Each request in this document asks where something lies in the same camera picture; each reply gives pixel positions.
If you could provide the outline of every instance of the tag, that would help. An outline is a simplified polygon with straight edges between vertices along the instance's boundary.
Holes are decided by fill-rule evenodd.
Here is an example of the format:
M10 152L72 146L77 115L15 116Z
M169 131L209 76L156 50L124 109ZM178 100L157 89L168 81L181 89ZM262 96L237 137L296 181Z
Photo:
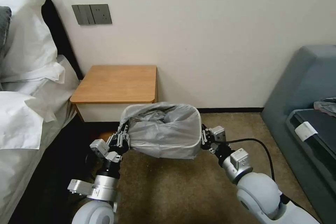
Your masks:
M314 129L313 126L309 122L307 122L307 121L301 123L295 129L295 133L301 139L302 142L306 141L312 135L318 134L318 132L316 131L316 129Z

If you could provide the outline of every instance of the gray sofa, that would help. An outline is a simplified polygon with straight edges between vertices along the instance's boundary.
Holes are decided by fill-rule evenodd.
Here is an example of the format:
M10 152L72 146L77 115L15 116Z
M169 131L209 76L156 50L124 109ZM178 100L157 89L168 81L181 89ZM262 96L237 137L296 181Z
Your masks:
M313 108L315 101L335 96L336 46L304 46L290 61L261 113L324 224L336 223L336 181L310 155L306 143L294 136L287 126L287 118L294 110ZM336 125L333 137L336 141Z

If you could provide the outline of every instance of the gray plastic bag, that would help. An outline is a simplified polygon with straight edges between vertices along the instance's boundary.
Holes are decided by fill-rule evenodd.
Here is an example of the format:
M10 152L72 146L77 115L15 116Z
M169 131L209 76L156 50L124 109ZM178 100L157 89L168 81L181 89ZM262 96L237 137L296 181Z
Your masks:
M336 97L326 98L321 101L314 102L314 109L336 117Z
M201 148L201 116L185 104L139 104L127 107L120 120L128 123L132 149L157 158L193 159Z

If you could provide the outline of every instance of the baseboard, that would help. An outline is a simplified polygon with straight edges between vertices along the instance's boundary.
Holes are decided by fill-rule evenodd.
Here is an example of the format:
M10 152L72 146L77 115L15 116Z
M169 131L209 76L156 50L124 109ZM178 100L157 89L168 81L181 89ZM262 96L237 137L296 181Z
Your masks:
M240 108L199 108L201 114L210 113L261 113L263 107L240 107Z

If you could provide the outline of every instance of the carpet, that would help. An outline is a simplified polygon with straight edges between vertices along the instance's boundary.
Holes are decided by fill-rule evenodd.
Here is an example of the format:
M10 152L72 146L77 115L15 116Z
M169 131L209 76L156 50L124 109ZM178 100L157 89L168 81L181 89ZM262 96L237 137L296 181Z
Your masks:
M221 125L227 140L257 138L270 151L279 189L317 217L258 113L202 114L207 127ZM250 154L254 172L270 176L269 162L255 142L232 144ZM232 185L217 158L200 151L194 160L156 159L127 152L121 163L118 189L120 224L224 224L258 223L236 199Z

